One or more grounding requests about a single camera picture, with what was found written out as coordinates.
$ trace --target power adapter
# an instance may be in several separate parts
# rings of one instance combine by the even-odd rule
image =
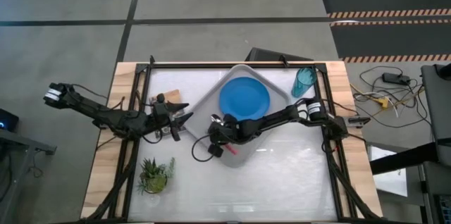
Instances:
[[[395,73],[384,73],[382,74],[382,81],[386,83],[408,86],[410,83],[410,77],[405,75],[397,75]]]

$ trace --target blue cup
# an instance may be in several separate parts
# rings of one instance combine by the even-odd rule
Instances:
[[[291,95],[301,97],[316,82],[316,71],[312,68],[301,68],[296,73]]]

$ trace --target potted plant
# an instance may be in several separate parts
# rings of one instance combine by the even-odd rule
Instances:
[[[169,166],[166,164],[156,165],[155,158],[153,161],[145,158],[141,163],[142,172],[140,174],[140,181],[138,190],[150,194],[159,193],[163,191],[168,183],[168,179],[173,176],[175,159],[172,158]]]

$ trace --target white tabletop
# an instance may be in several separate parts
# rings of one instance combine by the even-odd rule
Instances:
[[[290,93],[297,69],[257,69]],[[197,103],[225,74],[224,69],[153,70],[149,97],[179,89],[183,102]],[[306,96],[313,96],[312,89]],[[175,175],[159,194],[137,190],[138,166],[130,205],[131,221],[307,221],[336,220],[335,205],[319,127],[287,124],[272,129],[245,165],[230,168],[217,158],[199,163],[191,156],[188,132],[174,142],[140,143],[137,163],[175,158]],[[209,154],[199,145],[198,158]]]

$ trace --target orange striped tape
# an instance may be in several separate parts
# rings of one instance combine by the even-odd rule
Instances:
[[[348,26],[348,25],[399,25],[399,24],[434,24],[434,23],[451,23],[451,19],[444,20],[391,20],[391,21],[368,21],[368,22],[345,22],[337,21],[331,23],[330,26]]]
[[[423,15],[451,15],[451,8],[391,10],[391,11],[357,11],[328,13],[329,18],[366,18],[366,17],[399,17]]]
[[[342,58],[345,63],[410,62],[410,61],[451,61],[451,54],[399,55],[399,56],[358,56]]]

